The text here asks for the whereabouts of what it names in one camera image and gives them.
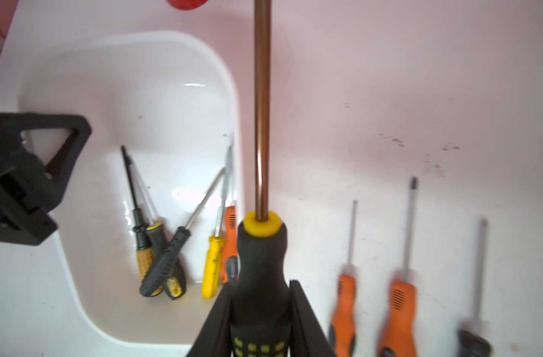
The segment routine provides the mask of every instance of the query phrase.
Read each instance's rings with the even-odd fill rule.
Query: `yellow rubber collar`
[[[147,230],[147,231],[152,231],[152,230],[153,230],[154,228],[158,228],[158,227],[160,227],[160,225],[161,225],[161,223],[157,223],[156,225],[153,225],[153,226],[149,226],[149,227],[147,227],[147,229],[146,229],[146,230]]]
[[[267,238],[279,232],[283,222],[275,212],[269,211],[268,220],[259,222],[255,219],[255,211],[251,211],[243,219],[243,227],[251,236],[257,238]]]

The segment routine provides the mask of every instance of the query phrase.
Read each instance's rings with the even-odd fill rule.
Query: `red object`
[[[194,10],[204,5],[208,0],[168,0],[168,3],[178,10]]]

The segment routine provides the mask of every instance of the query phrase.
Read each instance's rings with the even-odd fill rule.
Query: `yellow screwdriver handle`
[[[147,249],[137,250],[137,263],[138,271],[140,273],[140,280],[145,278],[146,272],[150,269],[150,266],[153,264],[154,252],[153,247],[148,247]],[[151,296],[157,296],[162,292],[162,287],[158,288]]]
[[[222,248],[226,241],[221,237],[210,237],[210,248],[206,255],[206,267],[204,268],[204,281],[202,282],[202,296],[211,299],[216,296],[220,265],[222,264]]]

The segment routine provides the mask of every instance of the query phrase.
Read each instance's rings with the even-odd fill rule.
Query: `screwdriver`
[[[470,331],[458,331],[458,338],[460,340],[458,357],[489,357],[492,350],[489,342],[480,336],[480,311],[482,307],[483,272],[488,227],[487,219],[482,218],[478,238],[478,266],[476,268],[476,286],[474,290],[471,328]]]
[[[240,278],[231,292],[234,355],[287,356],[291,294],[283,275],[287,227],[268,209],[271,0],[254,1],[255,211],[238,225]]]
[[[161,256],[162,252],[166,250],[166,246],[168,245],[164,225],[158,216],[156,218],[153,217],[153,209],[147,204],[147,197],[145,196],[145,190],[143,188],[144,184],[140,184],[142,182],[142,178],[140,177],[138,170],[133,167],[132,172],[135,174],[137,179],[137,187],[139,188],[138,192],[143,203],[142,208],[148,222],[151,224],[151,226],[146,228],[146,235],[152,244],[154,258],[157,258]],[[162,289],[172,300],[178,300],[184,295],[184,293],[186,293],[186,275],[184,274],[184,268],[182,267],[180,260],[177,260],[174,264],[168,278],[162,284]]]
[[[351,231],[349,234],[347,266],[339,276],[338,301],[335,315],[329,326],[329,344],[337,357],[351,357],[355,351],[356,280],[353,277],[353,241],[355,239],[356,205],[353,201]]]
[[[210,188],[206,192],[204,199],[202,200],[202,202],[200,202],[200,204],[198,204],[196,210],[194,211],[194,213],[192,213],[192,216],[190,216],[186,225],[178,227],[178,229],[174,233],[174,236],[168,243],[165,251],[162,252],[162,254],[154,260],[153,265],[150,267],[150,269],[148,269],[148,272],[146,273],[145,278],[142,280],[142,284],[140,285],[140,293],[142,295],[151,296],[159,287],[161,287],[163,283],[166,282],[173,270],[173,267],[175,266],[175,263],[178,261],[178,253],[180,253],[182,246],[192,235],[189,230],[190,227],[192,226],[194,221],[196,221],[196,218],[200,215],[200,212],[202,212],[202,209],[206,205],[206,202],[208,202],[210,196],[212,196],[212,193],[224,176],[225,171],[225,168],[222,168],[220,170],[220,172],[210,185]]]
[[[378,346],[380,357],[416,357],[412,325],[416,316],[416,287],[408,283],[414,211],[418,192],[418,178],[410,180],[409,206],[404,243],[402,280],[392,282],[389,295],[390,315]]]
[[[121,152],[123,155],[123,161],[125,162],[125,170],[127,174],[127,179],[129,180],[132,206],[134,207],[134,209],[132,210],[132,216],[134,218],[135,225],[132,228],[132,231],[137,237],[138,271],[140,273],[140,278],[144,279],[147,271],[150,269],[151,265],[153,264],[154,252],[153,252],[153,247],[150,244],[150,240],[146,235],[146,223],[145,223],[144,218],[142,217],[142,211],[140,210],[140,207],[137,203],[137,196],[135,195],[135,192],[134,192],[134,184],[132,182],[132,174],[131,174],[131,169],[130,169],[132,165],[132,160],[130,156],[128,155],[127,150],[124,145],[121,146]],[[149,293],[149,295],[143,294],[143,296],[157,296],[158,294],[161,293],[161,291],[162,291],[162,288],[154,289]]]
[[[224,223],[226,225],[226,242],[222,249],[222,284],[228,281],[234,284],[238,281],[239,273],[235,206],[226,208]]]
[[[222,248],[224,247],[224,239],[220,236],[222,231],[222,215],[226,208],[226,197],[228,194],[228,186],[231,174],[232,147],[229,146],[226,151],[226,174],[222,184],[222,193],[220,195],[222,202],[218,208],[216,216],[216,228],[214,235],[210,237],[210,248],[206,254],[206,265],[204,267],[204,280],[202,281],[202,296],[205,299],[211,299],[216,296],[218,289],[218,277],[220,273],[220,265],[222,263]]]

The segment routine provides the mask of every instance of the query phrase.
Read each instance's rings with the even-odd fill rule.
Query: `screwdriver handle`
[[[146,235],[153,246],[154,257],[157,258],[161,256],[168,245],[162,223],[156,223],[155,225],[147,227]],[[162,289],[172,300],[178,300],[186,293],[186,275],[179,259],[176,260],[168,277],[162,284]]]
[[[158,258],[166,250],[168,241],[164,233],[164,226],[162,223],[156,223],[152,226],[146,227],[146,235],[150,240],[150,244],[153,247],[154,258]]]
[[[144,279],[146,272],[150,269],[150,266],[154,261],[153,247],[148,247],[144,250],[137,250],[137,264],[138,272],[140,273],[140,279]],[[157,296],[162,292],[162,288],[155,290],[150,296]]]
[[[206,255],[206,267],[204,268],[204,281],[202,281],[202,296],[211,299],[216,296],[218,290],[218,277],[222,263],[222,247],[224,240],[221,237],[210,237],[210,248]]]
[[[182,226],[178,227],[165,251],[157,259],[154,259],[153,265],[148,269],[145,278],[142,279],[140,293],[143,296],[152,296],[152,293],[165,283],[178,261],[180,249],[190,238],[190,235],[188,229]]]
[[[235,206],[226,208],[224,215],[226,242],[222,249],[222,284],[238,280],[238,230],[236,229]]]
[[[146,234],[146,223],[142,217],[142,211],[140,208],[132,210],[132,215],[135,220],[135,226],[132,228],[132,232],[137,238],[137,265],[138,272],[140,274],[140,280],[144,279],[146,273],[150,269],[154,261],[154,251],[151,246],[150,239]],[[157,296],[162,292],[162,289],[155,289],[150,295],[144,296]]]
[[[172,300],[178,300],[186,293],[186,275],[180,259],[176,260],[168,278],[162,284],[162,289]]]
[[[461,330],[458,332],[458,339],[460,341],[458,357],[489,357],[491,355],[491,345],[480,336]]]
[[[392,282],[390,316],[382,333],[377,356],[416,357],[412,325],[416,316],[416,287],[400,280]]]
[[[246,225],[255,233],[248,233]],[[257,222],[251,212],[238,226],[242,277],[232,292],[230,325],[236,356],[287,356],[291,296],[283,276],[286,250],[287,227],[275,213],[269,212],[267,222]]]
[[[339,276],[337,291],[337,309],[329,326],[328,340],[337,357],[351,357],[355,352],[355,278]]]

